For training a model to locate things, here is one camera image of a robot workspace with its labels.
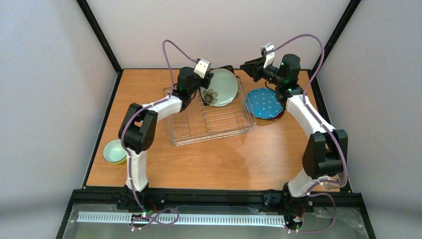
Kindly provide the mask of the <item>light green round plate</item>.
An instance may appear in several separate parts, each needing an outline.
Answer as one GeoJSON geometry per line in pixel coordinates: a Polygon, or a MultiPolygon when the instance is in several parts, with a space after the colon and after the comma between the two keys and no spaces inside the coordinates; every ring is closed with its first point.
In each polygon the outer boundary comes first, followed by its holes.
{"type": "Polygon", "coordinates": [[[201,87],[200,93],[206,106],[223,107],[231,103],[238,92],[236,76],[228,69],[211,70],[213,74],[207,89],[201,87]]]}

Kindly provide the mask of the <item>blue polka dot plate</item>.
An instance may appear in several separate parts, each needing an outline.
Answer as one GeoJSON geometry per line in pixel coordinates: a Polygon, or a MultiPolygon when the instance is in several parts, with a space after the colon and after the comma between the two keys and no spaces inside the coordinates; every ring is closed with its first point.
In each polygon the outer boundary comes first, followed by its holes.
{"type": "Polygon", "coordinates": [[[247,111],[256,118],[268,117],[278,114],[284,108],[276,100],[274,91],[268,88],[258,88],[250,91],[245,100],[247,111]]]}

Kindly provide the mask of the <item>wire metal dish rack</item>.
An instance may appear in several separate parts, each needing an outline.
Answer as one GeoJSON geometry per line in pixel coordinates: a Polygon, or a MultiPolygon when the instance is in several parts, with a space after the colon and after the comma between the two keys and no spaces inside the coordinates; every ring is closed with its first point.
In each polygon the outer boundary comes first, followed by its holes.
{"type": "Polygon", "coordinates": [[[166,117],[168,138],[175,146],[248,133],[256,124],[242,80],[236,77],[238,92],[230,103],[207,106],[199,94],[181,113],[166,117]]]}

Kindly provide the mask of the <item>black floral square plate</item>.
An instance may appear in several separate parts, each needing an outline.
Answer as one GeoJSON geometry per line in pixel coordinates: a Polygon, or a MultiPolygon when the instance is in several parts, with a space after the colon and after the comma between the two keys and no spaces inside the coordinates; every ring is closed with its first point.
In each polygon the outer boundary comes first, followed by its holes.
{"type": "Polygon", "coordinates": [[[221,66],[221,67],[218,67],[218,69],[226,69],[234,74],[234,68],[232,65],[221,66]]]}

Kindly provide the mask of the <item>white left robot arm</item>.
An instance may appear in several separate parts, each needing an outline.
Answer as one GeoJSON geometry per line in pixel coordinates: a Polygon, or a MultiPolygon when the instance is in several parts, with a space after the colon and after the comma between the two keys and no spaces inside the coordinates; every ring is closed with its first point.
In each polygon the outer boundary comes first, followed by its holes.
{"type": "Polygon", "coordinates": [[[179,70],[177,82],[171,85],[164,98],[144,105],[132,103],[128,107],[118,137],[126,153],[126,186],[129,189],[137,193],[148,185],[147,153],[154,141],[157,123],[184,111],[200,87],[207,89],[210,86],[213,76],[210,70],[202,75],[194,68],[183,67],[179,70]]]}

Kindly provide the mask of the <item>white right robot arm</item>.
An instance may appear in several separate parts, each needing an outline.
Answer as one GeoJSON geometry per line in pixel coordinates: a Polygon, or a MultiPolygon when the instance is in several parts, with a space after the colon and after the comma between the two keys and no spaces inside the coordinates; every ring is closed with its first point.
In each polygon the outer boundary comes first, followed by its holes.
{"type": "Polygon", "coordinates": [[[270,56],[246,61],[240,66],[254,82],[264,79],[275,85],[276,100],[289,112],[308,136],[302,164],[303,169],[282,190],[280,203],[290,208],[308,196],[316,186],[341,188],[347,183],[346,150],[348,135],[335,129],[308,102],[298,84],[300,58],[286,54],[280,67],[274,67],[270,56]]]}

